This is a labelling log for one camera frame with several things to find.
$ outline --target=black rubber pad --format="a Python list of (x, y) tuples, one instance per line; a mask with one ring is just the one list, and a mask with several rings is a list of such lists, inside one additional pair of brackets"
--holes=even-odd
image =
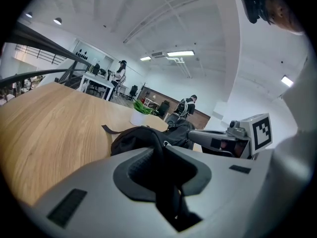
[(87, 192), (81, 189), (73, 189), (62, 201), (48, 214), (47, 218), (56, 225), (65, 228)]
[(245, 167), (241, 167), (241, 166), (237, 166), (237, 165), (232, 165), (229, 169), (232, 169), (232, 170), (238, 171), (238, 172), (242, 172), (245, 174), (248, 174), (251, 171), (251, 169), (249, 169), (249, 168), (245, 168)]

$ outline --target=black strap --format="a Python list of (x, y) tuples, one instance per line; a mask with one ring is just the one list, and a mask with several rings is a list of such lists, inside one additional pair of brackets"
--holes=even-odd
[(121, 134), (123, 131), (113, 131), (111, 130), (107, 125), (101, 125), (102, 128), (104, 128), (104, 130), (112, 135), (116, 135), (116, 134)]

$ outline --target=wooden table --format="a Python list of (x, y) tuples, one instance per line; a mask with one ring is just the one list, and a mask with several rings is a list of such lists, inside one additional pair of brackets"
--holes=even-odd
[[(0, 107), (0, 167), (12, 193), (33, 205), (81, 166), (109, 157), (112, 136), (101, 125), (116, 131), (131, 128), (132, 111), (58, 83)], [(146, 125), (167, 128), (151, 115)]]

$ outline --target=woman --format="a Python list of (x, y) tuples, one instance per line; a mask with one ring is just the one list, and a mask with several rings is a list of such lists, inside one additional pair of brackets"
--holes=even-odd
[[(120, 63), (120, 68), (119, 68), (119, 70), (116, 71), (114, 78), (111, 81), (111, 83), (114, 85), (114, 88), (110, 94), (109, 101), (112, 99), (112, 95), (113, 95), (117, 85), (121, 85), (125, 81), (125, 78), (126, 78), (125, 67), (126, 67), (127, 62), (126, 62), (126, 60), (122, 60), (119, 63)], [(105, 99), (107, 98), (108, 93), (109, 93), (109, 88), (106, 91)]]

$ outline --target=white pot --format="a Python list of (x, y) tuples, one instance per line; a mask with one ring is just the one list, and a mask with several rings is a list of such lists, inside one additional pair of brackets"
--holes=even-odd
[(145, 123), (146, 115), (143, 113), (140, 113), (139, 111), (133, 109), (133, 113), (130, 119), (130, 123), (136, 126), (143, 125)]

